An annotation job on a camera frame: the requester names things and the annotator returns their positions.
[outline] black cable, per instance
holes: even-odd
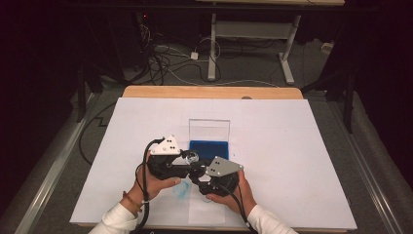
[[[108,106],[104,107],[102,110],[100,110],[100,111],[93,117],[93,119],[92,119],[91,121],[89,121],[89,123],[85,126],[85,128],[83,128],[82,132],[81,132],[80,135],[79,135],[79,141],[78,141],[79,151],[80,151],[80,154],[82,155],[82,158],[83,158],[89,165],[92,165],[92,162],[91,162],[89,159],[86,158],[86,155],[85,155],[85,153],[83,152],[83,149],[82,149],[82,137],[83,137],[83,134],[85,133],[85,130],[88,128],[88,126],[92,123],[93,120],[98,119],[98,116],[99,116],[101,113],[103,113],[103,111],[107,110],[110,106],[112,106],[112,105],[114,105],[114,104],[116,104],[116,101],[113,102],[113,103],[111,103],[111,104],[109,104]]]
[[[240,209],[241,217],[243,218],[243,220],[244,220],[244,222],[245,222],[245,225],[248,227],[248,229],[251,231],[251,233],[258,233],[257,231],[255,231],[255,230],[252,228],[251,224],[249,224],[249,222],[248,222],[248,219],[247,219],[247,217],[246,217],[245,210],[244,210],[244,204],[241,205],[240,200],[238,200],[237,196],[235,196],[235,194],[234,194],[233,192],[231,192],[228,188],[226,188],[225,186],[223,186],[223,185],[221,185],[221,184],[219,184],[219,183],[216,184],[216,185],[217,185],[219,188],[225,190],[225,191],[234,199],[234,201],[237,203],[238,208]]]
[[[152,146],[152,144],[154,144],[154,143],[159,144],[163,140],[164,140],[164,138],[152,140],[146,146],[145,151],[143,153],[143,160],[142,160],[142,163],[140,165],[141,165],[142,170],[143,170],[143,172],[142,172],[143,188],[141,187],[141,189],[142,189],[142,193],[143,193],[143,206],[144,206],[145,212],[143,214],[142,221],[136,226],[136,228],[134,229],[134,231],[131,232],[131,234],[139,233],[139,231],[142,229],[142,227],[145,225],[146,221],[148,220],[148,217],[149,217],[149,193],[148,193],[148,188],[147,188],[147,183],[146,183],[146,156],[148,155],[149,148]],[[135,173],[135,179],[136,179],[136,181],[138,181],[137,173]]]

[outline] metal rail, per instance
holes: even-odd
[[[64,145],[60,153],[56,156],[56,159],[49,169],[49,172],[46,175],[45,179],[43,180],[42,185],[37,191],[36,196],[34,197],[33,201],[27,209],[27,212],[21,220],[19,227],[15,232],[16,234],[31,233],[34,230],[34,227],[39,220],[40,215],[42,214],[49,201],[49,198],[52,196],[52,193],[55,190],[55,187],[58,183],[58,180],[60,179],[64,167],[66,166],[70,153],[79,137],[79,134],[82,132],[82,129],[91,116],[91,112],[93,111],[97,100],[98,95],[90,95],[88,100],[88,110],[86,111],[85,117],[80,123],[77,124],[72,135],[70,136],[70,139]]]
[[[371,199],[376,206],[377,212],[379,213],[383,223],[386,226],[388,233],[390,234],[403,234],[403,231],[398,223],[394,212],[389,204],[389,201],[386,195],[383,193],[379,183],[375,179],[373,173],[368,166],[361,150],[359,149],[356,140],[354,139],[353,135],[347,132],[346,126],[344,126],[343,122],[341,121],[342,115],[340,112],[340,108],[336,102],[329,103],[330,109],[333,112],[334,117],[337,119],[338,124],[340,125],[341,130],[346,135],[346,139],[352,148],[354,154],[354,159],[356,162],[357,169],[361,175],[361,178],[364,181],[364,184],[370,193]]]

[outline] wooden edge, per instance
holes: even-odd
[[[94,227],[97,223],[73,223],[81,227]],[[202,226],[158,226],[145,225],[143,229],[162,229],[162,230],[193,230],[193,231],[248,231],[248,228],[243,227],[202,227]],[[326,233],[347,233],[350,230],[341,228],[292,228],[296,232],[326,232]]]
[[[123,98],[303,99],[297,88],[128,86]]]
[[[298,6],[320,6],[320,7],[339,7],[344,6],[345,0],[196,0],[197,2],[209,3],[240,3],[240,4],[268,4],[268,5],[298,5]]]

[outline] white sleeve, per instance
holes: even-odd
[[[248,222],[259,234],[293,234],[292,228],[281,223],[271,212],[256,205],[249,213]]]
[[[102,221],[90,234],[129,234],[135,229],[137,218],[120,203],[103,215]]]

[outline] white board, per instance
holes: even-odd
[[[189,119],[229,120],[230,160],[244,165],[254,198],[293,228],[356,229],[309,103],[275,99],[119,98],[72,223],[98,223],[134,182],[146,145],[175,135],[189,146]],[[244,228],[184,179],[150,203],[148,226]]]

